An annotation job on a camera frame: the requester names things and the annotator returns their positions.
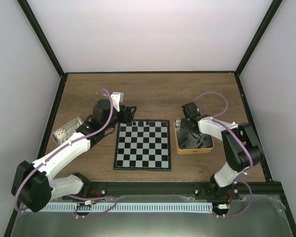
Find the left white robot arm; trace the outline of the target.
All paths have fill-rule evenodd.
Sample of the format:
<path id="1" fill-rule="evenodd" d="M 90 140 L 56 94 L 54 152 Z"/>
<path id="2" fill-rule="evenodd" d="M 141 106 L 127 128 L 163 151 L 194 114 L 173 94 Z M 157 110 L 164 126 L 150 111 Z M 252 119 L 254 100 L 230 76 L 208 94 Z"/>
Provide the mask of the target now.
<path id="1" fill-rule="evenodd" d="M 78 200 L 88 200 L 91 193 L 90 180 L 80 173 L 65 178 L 56 175 L 71 161 L 93 148 L 105 137 L 105 132 L 118 123 L 130 123 L 137 108 L 126 107 L 110 100 L 100 100 L 93 113 L 83 123 L 74 128 L 73 134 L 55 150 L 29 163 L 21 162 L 16 169 L 11 193 L 14 195 L 14 209 L 33 212 L 42 210 L 51 200 L 68 196 Z"/>

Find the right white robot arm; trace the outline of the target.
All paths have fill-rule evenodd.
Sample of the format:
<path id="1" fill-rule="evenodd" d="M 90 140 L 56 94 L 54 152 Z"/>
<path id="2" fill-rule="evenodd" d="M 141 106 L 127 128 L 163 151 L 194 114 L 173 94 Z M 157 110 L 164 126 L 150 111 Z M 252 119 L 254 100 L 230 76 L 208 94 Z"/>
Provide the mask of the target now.
<path id="1" fill-rule="evenodd" d="M 226 163 L 211 176 L 209 192 L 220 199 L 238 177 L 246 175 L 264 160 L 262 145 L 248 123 L 228 123 L 210 115 L 201 115 L 195 103 L 182 106 L 184 118 L 180 130 L 191 134 L 207 134 L 222 141 Z"/>

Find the yellow tin of black pieces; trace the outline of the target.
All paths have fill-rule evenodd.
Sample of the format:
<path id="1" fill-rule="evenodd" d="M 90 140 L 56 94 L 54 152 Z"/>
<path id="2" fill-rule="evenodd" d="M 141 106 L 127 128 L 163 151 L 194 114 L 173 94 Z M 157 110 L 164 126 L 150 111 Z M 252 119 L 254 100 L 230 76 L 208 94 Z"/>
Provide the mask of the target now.
<path id="1" fill-rule="evenodd" d="M 174 119 L 174 134 L 176 151 L 179 155 L 209 153 L 214 148 L 214 141 L 210 135 L 195 134 L 181 131 L 183 118 Z"/>

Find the pink tin of white pieces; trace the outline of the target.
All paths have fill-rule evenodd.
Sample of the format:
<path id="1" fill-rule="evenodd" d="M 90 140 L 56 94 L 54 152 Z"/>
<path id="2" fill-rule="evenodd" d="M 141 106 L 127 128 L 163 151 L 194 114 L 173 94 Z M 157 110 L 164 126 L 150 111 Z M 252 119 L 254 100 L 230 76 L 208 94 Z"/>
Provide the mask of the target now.
<path id="1" fill-rule="evenodd" d="M 57 146 L 65 143 L 76 131 L 76 129 L 83 124 L 83 120 L 79 117 L 69 121 L 62 127 L 55 130 L 51 137 L 55 141 Z"/>

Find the black and white chessboard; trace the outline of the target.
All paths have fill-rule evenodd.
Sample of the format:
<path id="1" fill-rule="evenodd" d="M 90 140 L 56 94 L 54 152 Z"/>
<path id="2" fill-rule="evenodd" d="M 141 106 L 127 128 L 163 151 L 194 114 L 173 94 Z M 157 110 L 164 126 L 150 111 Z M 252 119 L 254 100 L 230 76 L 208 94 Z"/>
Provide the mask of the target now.
<path id="1" fill-rule="evenodd" d="M 135 120 L 118 125 L 114 170 L 171 170 L 170 121 Z"/>

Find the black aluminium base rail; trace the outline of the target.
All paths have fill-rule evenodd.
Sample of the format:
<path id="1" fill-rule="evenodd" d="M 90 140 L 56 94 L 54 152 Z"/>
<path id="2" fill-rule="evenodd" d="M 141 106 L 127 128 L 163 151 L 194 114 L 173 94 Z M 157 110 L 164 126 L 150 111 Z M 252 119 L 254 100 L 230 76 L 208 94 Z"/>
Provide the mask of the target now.
<path id="1" fill-rule="evenodd" d="M 206 196 L 207 182 L 91 182 L 87 196 Z"/>

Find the black cage frame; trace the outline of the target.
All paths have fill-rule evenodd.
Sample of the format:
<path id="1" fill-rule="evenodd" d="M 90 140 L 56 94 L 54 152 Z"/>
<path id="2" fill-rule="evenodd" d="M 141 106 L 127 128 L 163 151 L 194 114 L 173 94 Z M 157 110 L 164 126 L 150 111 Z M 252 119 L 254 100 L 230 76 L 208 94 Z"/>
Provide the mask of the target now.
<path id="1" fill-rule="evenodd" d="M 46 129 L 43 135 L 43 139 L 39 148 L 39 152 L 37 155 L 37 158 L 40 158 L 41 155 L 44 155 L 47 145 L 49 136 L 52 131 L 52 125 L 54 124 L 58 108 L 61 102 L 61 97 L 63 95 L 63 91 L 66 86 L 66 82 L 68 79 L 68 75 L 71 74 L 71 72 L 65 73 L 60 66 L 60 63 L 52 50 L 52 47 L 50 46 L 48 39 L 46 38 L 37 18 L 35 17 L 34 12 L 32 11 L 28 1 L 26 0 L 19 0 L 18 4 L 20 5 L 23 13 L 25 14 L 28 22 L 30 23 L 32 29 L 34 30 L 36 36 L 38 37 L 41 45 L 43 46 L 44 50 L 46 51 L 51 63 L 55 67 L 57 73 L 60 76 L 60 82 L 59 86 L 57 88 L 56 96 L 51 108 L 51 112 L 47 121 Z M 270 7 L 268 8 L 265 16 L 263 17 L 256 33 L 254 34 L 244 56 L 242 57 L 237 69 L 235 71 L 133 71 L 133 72 L 112 72 L 112 74 L 226 74 L 226 73 L 233 73 L 239 93 L 241 95 L 241 100 L 243 103 L 243 107 L 246 113 L 246 117 L 249 121 L 249 124 L 253 126 L 253 130 L 255 133 L 257 133 L 256 125 L 254 123 L 254 119 L 250 110 L 249 103 L 247 101 L 242 82 L 240 80 L 241 73 L 247 66 L 247 63 L 249 62 L 253 52 L 255 51 L 256 47 L 258 46 L 258 43 L 262 39 L 265 31 L 267 30 L 269 24 L 271 23 L 273 17 L 277 13 L 279 7 L 281 6 L 282 1 L 281 0 L 273 0 L 270 4 Z M 270 194 L 272 191 L 276 191 L 277 194 L 280 195 L 281 201 L 283 202 L 284 206 L 289 208 L 289 204 L 287 202 L 284 190 L 280 185 L 279 181 L 274 181 L 273 177 L 271 175 L 271 171 L 269 169 L 269 165 L 266 160 L 262 161 L 261 168 L 263 171 L 263 175 L 265 178 L 265 182 L 253 182 L 255 185 L 254 191 L 262 192 L 264 191 L 266 194 Z"/>

